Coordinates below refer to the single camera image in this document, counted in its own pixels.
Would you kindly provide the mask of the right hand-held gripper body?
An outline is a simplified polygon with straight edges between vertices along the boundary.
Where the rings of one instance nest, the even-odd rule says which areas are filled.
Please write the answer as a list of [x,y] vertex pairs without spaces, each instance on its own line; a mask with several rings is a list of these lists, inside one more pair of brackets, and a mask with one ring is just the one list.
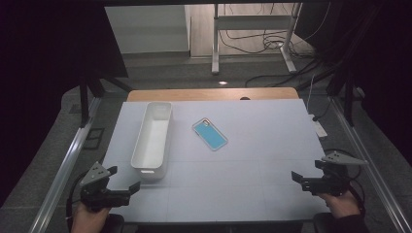
[[363,166],[368,162],[355,158],[342,150],[330,150],[321,159],[325,167],[320,169],[323,175],[320,178],[304,178],[300,183],[303,191],[309,191],[313,195],[328,193],[340,196],[350,189],[350,182],[354,180],[349,176],[348,166]]

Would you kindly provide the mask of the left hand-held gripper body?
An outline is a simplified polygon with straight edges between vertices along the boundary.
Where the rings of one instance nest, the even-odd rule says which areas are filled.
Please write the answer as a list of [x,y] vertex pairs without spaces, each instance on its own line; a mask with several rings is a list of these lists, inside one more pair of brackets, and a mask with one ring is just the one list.
[[107,187],[110,177],[108,169],[95,162],[81,180],[81,202],[93,212],[129,204],[129,191],[111,190]]

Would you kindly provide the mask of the white rectangular plastic bin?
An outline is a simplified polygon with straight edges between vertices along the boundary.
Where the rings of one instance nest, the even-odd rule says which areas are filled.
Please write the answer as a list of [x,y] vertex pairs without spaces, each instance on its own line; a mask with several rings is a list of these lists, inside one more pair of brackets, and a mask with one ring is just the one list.
[[172,121],[170,102],[147,105],[130,164],[144,180],[160,180],[167,171]]

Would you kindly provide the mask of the clear-rimmed blue phone case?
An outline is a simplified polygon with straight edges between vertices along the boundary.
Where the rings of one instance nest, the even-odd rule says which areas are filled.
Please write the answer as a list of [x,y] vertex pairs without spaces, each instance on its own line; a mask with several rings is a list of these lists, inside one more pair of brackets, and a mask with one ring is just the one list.
[[228,142],[225,135],[208,118],[202,118],[196,122],[192,130],[212,151],[219,150]]

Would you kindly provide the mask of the person's right hand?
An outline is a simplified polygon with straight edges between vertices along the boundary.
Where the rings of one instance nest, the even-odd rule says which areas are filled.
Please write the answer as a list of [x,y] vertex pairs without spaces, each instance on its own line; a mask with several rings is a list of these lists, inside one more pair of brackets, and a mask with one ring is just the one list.
[[326,202],[326,205],[335,218],[358,216],[361,213],[358,201],[350,191],[346,191],[340,196],[320,193],[319,197]]

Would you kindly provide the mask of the person's left hand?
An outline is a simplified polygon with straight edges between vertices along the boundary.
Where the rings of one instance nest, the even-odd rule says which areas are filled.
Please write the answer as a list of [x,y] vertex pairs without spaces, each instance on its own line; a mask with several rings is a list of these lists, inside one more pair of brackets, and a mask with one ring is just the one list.
[[86,205],[80,203],[74,214],[70,233],[100,233],[110,210],[105,208],[99,212],[91,212]]

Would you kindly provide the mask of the white power strip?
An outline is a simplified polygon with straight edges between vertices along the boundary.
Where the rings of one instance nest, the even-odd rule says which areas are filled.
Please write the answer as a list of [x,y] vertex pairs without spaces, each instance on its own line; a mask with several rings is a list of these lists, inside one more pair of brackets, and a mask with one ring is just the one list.
[[316,117],[314,115],[310,115],[309,118],[311,119],[313,123],[313,126],[315,128],[315,131],[318,137],[325,138],[327,136],[327,133],[325,129],[321,126],[321,124],[316,120]]

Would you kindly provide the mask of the white board table cover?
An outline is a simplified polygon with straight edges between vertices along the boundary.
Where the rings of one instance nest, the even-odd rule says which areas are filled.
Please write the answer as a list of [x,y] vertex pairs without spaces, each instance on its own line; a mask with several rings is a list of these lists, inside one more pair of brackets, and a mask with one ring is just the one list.
[[[212,151],[192,130],[210,119],[228,142]],[[222,223],[306,220],[326,210],[292,172],[318,177],[324,154],[300,99],[175,102],[165,177],[142,182],[128,222]]]

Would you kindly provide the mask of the black metal stand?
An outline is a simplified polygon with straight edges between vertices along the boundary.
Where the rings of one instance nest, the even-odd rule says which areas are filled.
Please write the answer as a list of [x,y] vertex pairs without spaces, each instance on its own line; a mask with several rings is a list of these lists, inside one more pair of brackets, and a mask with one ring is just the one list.
[[333,74],[331,81],[329,82],[326,93],[329,96],[337,96],[342,88],[344,90],[344,106],[343,106],[343,116],[350,126],[353,126],[353,101],[354,101],[354,78],[350,71],[336,70]]
[[87,122],[91,119],[91,114],[89,110],[88,103],[88,92],[91,91],[92,95],[96,98],[104,96],[105,89],[101,82],[101,79],[119,87],[125,92],[129,93],[133,88],[118,79],[106,75],[98,75],[97,77],[86,77],[80,76],[80,101],[81,101],[81,124],[80,127],[84,128],[87,125]]

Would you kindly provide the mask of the black curtain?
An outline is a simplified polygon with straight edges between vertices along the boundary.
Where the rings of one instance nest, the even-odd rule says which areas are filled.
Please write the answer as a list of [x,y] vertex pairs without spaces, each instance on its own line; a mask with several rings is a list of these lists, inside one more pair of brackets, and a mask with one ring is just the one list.
[[412,0],[305,0],[295,34],[340,67],[326,91],[362,107],[412,165]]
[[126,75],[101,1],[0,0],[0,207],[47,137],[62,95]]

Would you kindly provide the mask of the black floor frame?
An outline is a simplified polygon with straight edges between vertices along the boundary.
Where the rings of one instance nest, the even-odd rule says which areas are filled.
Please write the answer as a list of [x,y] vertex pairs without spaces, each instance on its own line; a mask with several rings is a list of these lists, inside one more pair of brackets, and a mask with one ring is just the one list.
[[104,128],[91,128],[84,142],[85,150],[97,150],[102,142]]

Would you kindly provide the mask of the aluminium rail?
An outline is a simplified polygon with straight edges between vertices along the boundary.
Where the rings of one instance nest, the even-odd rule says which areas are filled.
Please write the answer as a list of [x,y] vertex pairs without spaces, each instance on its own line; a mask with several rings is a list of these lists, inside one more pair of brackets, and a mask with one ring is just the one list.
[[378,171],[372,157],[370,156],[368,150],[366,149],[364,143],[361,140],[356,128],[351,126],[343,114],[342,105],[333,98],[330,98],[331,106],[333,111],[337,115],[341,125],[344,128],[344,131],[349,138],[355,152],[359,158],[367,160],[368,164],[365,167],[365,172],[369,177],[372,185],[374,186],[375,191],[377,192],[380,200],[383,203],[393,225],[395,226],[397,233],[412,233],[412,225],[406,219],[404,211],[401,209],[401,206],[397,202],[394,194],[383,180],[380,172]]
[[82,150],[83,144],[86,140],[86,136],[94,122],[96,112],[101,103],[101,98],[93,97],[88,108],[89,117],[86,120],[86,125],[80,127],[76,135],[65,154],[65,157],[60,164],[60,167],[54,177],[51,187],[36,215],[32,225],[30,226],[28,233],[45,233],[48,225],[52,219],[58,201],[63,193],[65,185],[67,184],[74,165],[78,159],[78,156]]

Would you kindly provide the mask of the white wall panel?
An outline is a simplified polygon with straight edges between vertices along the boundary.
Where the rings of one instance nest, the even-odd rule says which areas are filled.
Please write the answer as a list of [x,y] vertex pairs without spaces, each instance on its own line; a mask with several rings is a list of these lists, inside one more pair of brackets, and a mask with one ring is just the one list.
[[106,7],[121,53],[189,51],[186,7]]

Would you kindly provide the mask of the white metal desk frame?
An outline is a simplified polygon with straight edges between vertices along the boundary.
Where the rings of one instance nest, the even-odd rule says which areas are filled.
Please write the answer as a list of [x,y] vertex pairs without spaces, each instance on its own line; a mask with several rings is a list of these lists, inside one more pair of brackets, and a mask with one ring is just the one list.
[[289,16],[220,16],[219,5],[214,5],[212,74],[220,72],[219,32],[221,30],[286,30],[285,42],[280,46],[280,52],[291,74],[297,70],[292,62],[289,44],[292,39],[301,4],[295,3]]

